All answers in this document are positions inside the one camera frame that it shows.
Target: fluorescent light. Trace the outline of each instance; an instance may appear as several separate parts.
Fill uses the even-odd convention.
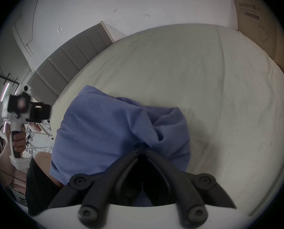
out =
[[[3,91],[3,94],[2,94],[2,97],[1,97],[1,100],[0,100],[1,102],[3,101],[3,98],[5,96],[5,93],[6,93],[8,87],[9,87],[9,83],[7,83],[7,85],[6,85],[6,87],[5,87],[4,91]]]
[[[4,121],[3,133],[5,133],[6,121]]]
[[[14,92],[14,95],[17,94],[18,89],[19,89],[19,86],[17,86],[17,89],[16,89],[16,91]]]

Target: bed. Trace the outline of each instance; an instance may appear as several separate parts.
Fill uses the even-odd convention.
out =
[[[54,136],[85,85],[144,105],[179,107],[191,138],[188,172],[215,176],[245,214],[259,211],[279,188],[284,74],[241,32],[178,24],[113,43],[59,95],[51,116]]]

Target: blue towel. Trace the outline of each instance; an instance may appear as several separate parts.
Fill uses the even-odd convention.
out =
[[[57,130],[50,174],[67,184],[75,174],[105,171],[143,142],[181,171],[186,170],[190,136],[179,108],[143,106],[85,86]]]

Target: black grip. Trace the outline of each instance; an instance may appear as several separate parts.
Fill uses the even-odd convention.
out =
[[[20,132],[19,132],[19,131],[12,131],[12,132],[11,132],[11,142],[14,141],[14,135],[16,135],[16,134],[18,134],[18,133],[20,133]],[[14,151],[14,157],[15,157],[15,158],[21,158],[21,153],[15,151],[15,150],[14,150],[14,147],[12,147],[12,149],[13,149],[13,151]]]

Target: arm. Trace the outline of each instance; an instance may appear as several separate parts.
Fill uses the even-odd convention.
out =
[[[6,125],[6,137],[7,137],[7,143],[3,149],[3,151],[0,153],[0,182],[3,187],[6,187],[9,185],[12,180],[14,179],[11,176],[14,176],[15,167],[11,164],[9,156],[11,155],[10,152],[10,146],[9,146],[9,135],[10,135],[10,127],[9,124]],[[22,132],[14,135],[14,142],[13,146],[14,149],[18,152],[23,152],[25,150],[25,128],[22,127]]]

